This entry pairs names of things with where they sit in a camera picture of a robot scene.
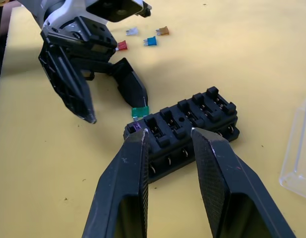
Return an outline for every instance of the black fuse box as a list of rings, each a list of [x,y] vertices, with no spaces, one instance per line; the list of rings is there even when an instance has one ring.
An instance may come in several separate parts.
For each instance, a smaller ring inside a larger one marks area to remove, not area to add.
[[[125,127],[124,139],[141,128],[149,131],[150,183],[195,160],[192,127],[216,132],[228,141],[238,138],[236,106],[218,92],[216,87],[208,88]]]

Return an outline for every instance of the green fuse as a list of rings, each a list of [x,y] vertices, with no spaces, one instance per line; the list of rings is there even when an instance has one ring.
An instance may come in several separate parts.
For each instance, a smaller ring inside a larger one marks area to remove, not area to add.
[[[149,106],[142,108],[132,108],[132,117],[136,120],[137,118],[143,118],[150,113]]]

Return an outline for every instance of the yellow table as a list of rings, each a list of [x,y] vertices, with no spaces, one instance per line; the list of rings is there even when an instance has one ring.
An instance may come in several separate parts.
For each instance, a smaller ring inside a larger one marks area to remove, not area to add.
[[[306,238],[306,199],[278,182],[295,109],[306,98],[306,1],[152,0],[152,16],[109,23],[152,113],[211,86],[237,105],[232,143],[291,228]],[[143,39],[168,26],[157,47]],[[138,36],[125,37],[137,26]],[[98,122],[65,108],[37,57],[40,29],[13,11],[0,80],[0,238],[81,237],[98,179],[132,119],[114,80],[90,82]],[[211,237],[192,163],[150,185],[150,238]]]

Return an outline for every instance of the red fuse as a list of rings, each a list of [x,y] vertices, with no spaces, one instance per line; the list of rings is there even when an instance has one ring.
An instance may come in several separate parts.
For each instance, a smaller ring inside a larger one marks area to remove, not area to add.
[[[128,49],[128,46],[127,46],[127,43],[126,41],[123,41],[123,42],[119,42],[118,43],[118,47],[115,48],[116,51],[125,51]]]

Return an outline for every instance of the transparent container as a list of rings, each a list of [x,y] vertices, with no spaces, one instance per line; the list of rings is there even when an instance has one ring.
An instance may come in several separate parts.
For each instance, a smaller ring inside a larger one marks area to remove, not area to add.
[[[279,181],[306,197],[306,102],[296,111]]]

